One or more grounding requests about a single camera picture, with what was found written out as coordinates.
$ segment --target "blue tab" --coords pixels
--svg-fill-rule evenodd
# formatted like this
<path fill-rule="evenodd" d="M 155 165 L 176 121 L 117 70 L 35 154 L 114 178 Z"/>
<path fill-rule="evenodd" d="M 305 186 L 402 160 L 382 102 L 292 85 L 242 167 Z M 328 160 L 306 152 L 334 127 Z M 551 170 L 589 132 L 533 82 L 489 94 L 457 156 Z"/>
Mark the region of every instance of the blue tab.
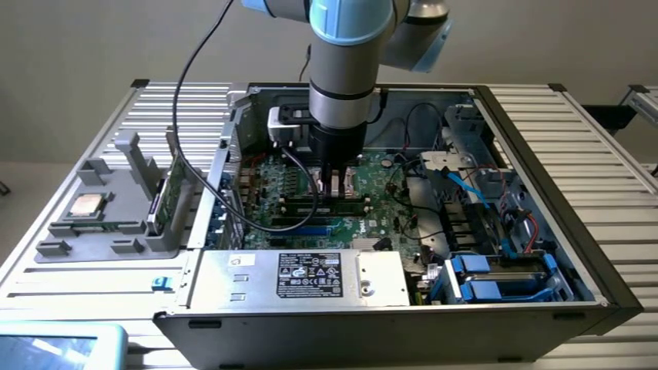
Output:
<path fill-rule="evenodd" d="M 478 198 L 481 198 L 482 203 L 485 204 L 485 208 L 486 209 L 490 208 L 490 205 L 489 205 L 489 203 L 486 202 L 486 199 L 485 199 L 485 195 L 482 194 L 482 192 L 478 189 L 476 189 L 474 187 L 470 187 L 464 182 L 464 180 L 460 178 L 460 176 L 457 176 L 454 173 L 449 173 L 449 179 L 452 179 L 462 187 L 462 189 L 465 189 L 466 191 L 470 191 L 472 193 L 474 193 L 477 195 Z"/>
<path fill-rule="evenodd" d="M 504 296 L 496 281 L 470 281 L 473 296 L 478 301 L 501 301 Z"/>
<path fill-rule="evenodd" d="M 170 277 L 157 277 L 154 279 L 154 282 L 151 283 L 151 290 L 153 291 L 173 291 L 173 280 Z"/>
<path fill-rule="evenodd" d="M 464 262 L 464 269 L 466 272 L 490 272 L 490 262 L 486 256 L 461 256 Z"/>
<path fill-rule="evenodd" d="M 556 262 L 556 258 L 553 255 L 549 253 L 544 255 L 544 262 L 547 263 L 547 267 L 549 268 L 549 271 L 552 271 L 552 274 L 556 274 L 559 272 L 559 263 Z"/>

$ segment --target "metal bracket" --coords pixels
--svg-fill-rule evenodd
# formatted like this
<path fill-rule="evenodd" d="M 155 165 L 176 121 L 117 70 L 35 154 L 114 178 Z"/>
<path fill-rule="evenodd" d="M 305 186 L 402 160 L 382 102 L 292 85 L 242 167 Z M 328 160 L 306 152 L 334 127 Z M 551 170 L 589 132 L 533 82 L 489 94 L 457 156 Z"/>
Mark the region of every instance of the metal bracket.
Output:
<path fill-rule="evenodd" d="M 658 128 L 658 102 L 648 94 L 647 89 L 633 87 L 627 94 L 621 105 L 631 106 L 636 112 Z"/>

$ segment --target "power supply label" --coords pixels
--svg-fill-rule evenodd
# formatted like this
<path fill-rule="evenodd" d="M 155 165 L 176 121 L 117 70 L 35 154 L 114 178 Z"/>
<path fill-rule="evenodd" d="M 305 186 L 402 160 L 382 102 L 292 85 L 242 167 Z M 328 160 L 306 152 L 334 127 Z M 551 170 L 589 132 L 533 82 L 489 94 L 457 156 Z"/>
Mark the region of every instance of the power supply label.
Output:
<path fill-rule="evenodd" d="M 282 298 L 341 298 L 341 253 L 280 254 L 277 294 Z"/>

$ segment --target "red cable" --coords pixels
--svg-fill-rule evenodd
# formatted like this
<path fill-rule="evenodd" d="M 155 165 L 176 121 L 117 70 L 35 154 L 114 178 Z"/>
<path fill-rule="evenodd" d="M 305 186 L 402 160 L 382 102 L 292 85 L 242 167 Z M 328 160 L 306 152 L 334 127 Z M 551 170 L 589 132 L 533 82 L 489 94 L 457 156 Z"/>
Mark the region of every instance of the red cable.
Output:
<path fill-rule="evenodd" d="M 528 219 L 533 223 L 533 227 L 536 228 L 536 231 L 533 231 L 533 237 L 531 238 L 531 242 L 528 243 L 528 247 L 524 253 L 531 253 L 533 251 L 533 245 L 536 244 L 537 236 L 540 235 L 540 225 L 537 224 L 537 220 L 533 217 L 533 214 L 528 215 Z"/>

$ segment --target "slotted metal table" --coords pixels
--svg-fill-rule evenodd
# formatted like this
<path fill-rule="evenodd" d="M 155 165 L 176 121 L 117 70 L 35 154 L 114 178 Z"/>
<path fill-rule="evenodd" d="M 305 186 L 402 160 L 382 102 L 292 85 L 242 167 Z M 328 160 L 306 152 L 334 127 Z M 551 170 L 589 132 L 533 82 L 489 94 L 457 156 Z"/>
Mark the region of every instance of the slotted metal table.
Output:
<path fill-rule="evenodd" d="M 535 364 L 441 368 L 658 368 L 658 183 L 568 92 L 547 85 L 490 88 L 647 312 L 603 337 L 576 338 Z M 658 88 L 653 91 L 658 101 Z M 172 83 L 131 88 L 83 158 L 101 156 L 111 167 L 125 168 L 129 164 L 113 138 L 131 129 L 141 134 L 145 154 L 166 167 L 173 92 Z M 193 164 L 205 170 L 224 139 L 232 94 L 229 83 L 189 84 L 184 89 L 182 145 Z M 35 244 L 46 237 L 47 225 L 63 211 L 78 183 L 73 171 L 0 267 L 0 320 L 117 322 L 130 334 L 129 368 L 190 369 L 151 323 L 153 314 L 176 304 L 177 289 L 153 292 L 151 282 L 159 276 L 181 281 L 200 251 L 182 251 L 172 260 L 34 262 Z"/>

